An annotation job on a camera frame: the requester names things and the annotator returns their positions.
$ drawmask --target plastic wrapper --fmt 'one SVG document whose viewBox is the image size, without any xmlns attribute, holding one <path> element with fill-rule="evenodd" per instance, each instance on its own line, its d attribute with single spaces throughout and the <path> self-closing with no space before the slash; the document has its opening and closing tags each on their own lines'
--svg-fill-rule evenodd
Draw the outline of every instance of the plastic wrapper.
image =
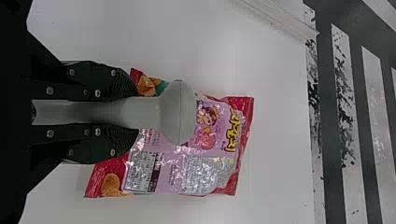
<svg viewBox="0 0 396 224">
<path fill-rule="evenodd" d="M 168 83 L 132 69 L 141 96 L 160 95 Z M 253 98 L 221 100 L 197 94 L 190 141 L 175 146 L 156 130 L 142 129 L 129 153 L 97 163 L 86 197 L 135 194 L 235 195 L 253 118 Z"/>
</svg>

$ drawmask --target metal screw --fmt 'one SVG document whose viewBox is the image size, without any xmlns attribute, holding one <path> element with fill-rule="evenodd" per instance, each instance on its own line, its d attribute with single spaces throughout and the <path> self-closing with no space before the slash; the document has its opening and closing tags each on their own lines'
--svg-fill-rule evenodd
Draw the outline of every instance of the metal screw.
<svg viewBox="0 0 396 224">
<path fill-rule="evenodd" d="M 72 157 L 72 156 L 74 156 L 74 149 L 73 148 L 71 148 L 70 150 L 69 150 L 69 157 Z"/>
<path fill-rule="evenodd" d="M 100 130 L 100 128 L 95 129 L 96 136 L 100 136 L 101 133 L 102 133 L 102 130 Z"/>
<path fill-rule="evenodd" d="M 90 130 L 89 130 L 89 129 L 84 130 L 84 135 L 85 135 L 85 136 L 90 135 Z"/>
<path fill-rule="evenodd" d="M 55 132 L 54 132 L 53 130 L 48 130 L 48 131 L 47 131 L 47 137 L 48 137 L 48 138 L 52 138 L 53 135 L 55 135 Z"/>
<path fill-rule="evenodd" d="M 95 96 L 96 96 L 96 97 L 100 97 L 100 94 L 101 94 L 101 92 L 100 92 L 99 90 L 96 90 L 96 91 L 95 91 Z"/>
<path fill-rule="evenodd" d="M 47 95 L 52 95 L 53 94 L 53 88 L 52 87 L 47 87 L 46 93 L 47 93 Z"/>
<path fill-rule="evenodd" d="M 69 70 L 69 76 L 73 77 L 76 74 L 76 71 L 72 68 Z"/>
<path fill-rule="evenodd" d="M 110 150 L 110 156 L 113 157 L 115 155 L 116 155 L 116 149 L 113 148 L 113 149 Z"/>
</svg>

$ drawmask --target white table surface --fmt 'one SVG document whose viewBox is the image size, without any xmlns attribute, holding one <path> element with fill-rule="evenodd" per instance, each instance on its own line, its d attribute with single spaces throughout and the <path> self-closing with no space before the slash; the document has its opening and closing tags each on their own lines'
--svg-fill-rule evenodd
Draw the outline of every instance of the white table surface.
<svg viewBox="0 0 396 224">
<path fill-rule="evenodd" d="M 60 60 L 253 96 L 255 111 L 235 197 L 90 200 L 92 166 L 61 165 L 21 223 L 314 223 L 304 43 L 225 0 L 35 0 L 28 27 Z"/>
</svg>

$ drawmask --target black stripe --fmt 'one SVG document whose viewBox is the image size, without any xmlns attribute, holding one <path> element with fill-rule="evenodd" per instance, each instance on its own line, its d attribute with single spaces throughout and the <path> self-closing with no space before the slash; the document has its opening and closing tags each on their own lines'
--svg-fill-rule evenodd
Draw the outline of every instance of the black stripe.
<svg viewBox="0 0 396 224">
<path fill-rule="evenodd" d="M 385 100 L 387 102 L 390 142 L 393 150 L 393 162 L 396 167 L 396 99 L 392 70 L 386 57 L 381 59 L 382 78 L 384 81 Z"/>
<path fill-rule="evenodd" d="M 375 171 L 375 155 L 371 132 L 370 113 L 364 77 L 361 45 L 350 39 L 351 62 L 355 89 L 356 110 L 361 145 L 361 167 L 369 224 L 382 224 L 381 205 Z"/>
<path fill-rule="evenodd" d="M 327 224 L 346 224 L 341 146 L 332 53 L 332 26 L 317 16 L 318 88 L 323 148 L 324 198 Z"/>
</svg>

